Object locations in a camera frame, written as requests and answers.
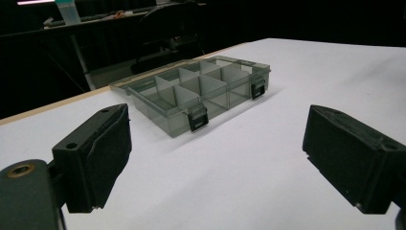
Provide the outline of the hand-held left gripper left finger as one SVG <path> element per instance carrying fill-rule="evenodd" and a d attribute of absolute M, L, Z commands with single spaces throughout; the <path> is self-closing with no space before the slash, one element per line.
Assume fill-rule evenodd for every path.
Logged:
<path fill-rule="evenodd" d="M 71 213 L 102 208 L 132 150 L 128 105 L 101 109 L 53 148 L 56 171 L 64 175 Z"/>

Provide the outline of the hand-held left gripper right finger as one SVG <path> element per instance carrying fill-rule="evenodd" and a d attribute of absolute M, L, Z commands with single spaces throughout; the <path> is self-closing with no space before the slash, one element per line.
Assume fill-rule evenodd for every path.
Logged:
<path fill-rule="evenodd" d="M 406 146 L 348 114 L 313 104 L 303 151 L 323 177 L 364 214 L 406 210 Z"/>

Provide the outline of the clear grey compartment organizer box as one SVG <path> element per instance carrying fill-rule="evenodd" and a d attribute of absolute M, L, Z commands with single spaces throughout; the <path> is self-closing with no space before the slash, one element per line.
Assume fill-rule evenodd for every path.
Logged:
<path fill-rule="evenodd" d="M 110 84 L 167 135 L 195 132 L 268 89 L 268 64 L 224 56 L 178 61 Z"/>

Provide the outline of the dark desk with metal leg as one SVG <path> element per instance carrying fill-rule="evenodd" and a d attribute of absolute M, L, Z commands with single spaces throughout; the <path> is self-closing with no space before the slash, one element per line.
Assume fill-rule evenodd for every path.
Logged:
<path fill-rule="evenodd" d="M 91 90 L 85 74 L 135 57 L 139 15 L 45 30 L 54 4 L 0 0 L 0 119 Z"/>

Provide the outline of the black office chair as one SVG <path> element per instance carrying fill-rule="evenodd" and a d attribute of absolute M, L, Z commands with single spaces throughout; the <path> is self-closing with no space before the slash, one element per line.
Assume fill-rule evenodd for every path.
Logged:
<path fill-rule="evenodd" d="M 138 24 L 132 74 L 204 54 L 204 24 L 193 1 L 171 3 L 149 11 Z"/>

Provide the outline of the pale translucent bottle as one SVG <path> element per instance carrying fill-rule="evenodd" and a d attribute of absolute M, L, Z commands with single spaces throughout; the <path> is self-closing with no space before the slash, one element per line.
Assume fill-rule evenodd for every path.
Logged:
<path fill-rule="evenodd" d="M 75 0 L 55 0 L 55 2 L 66 25 L 76 25 L 81 22 Z"/>

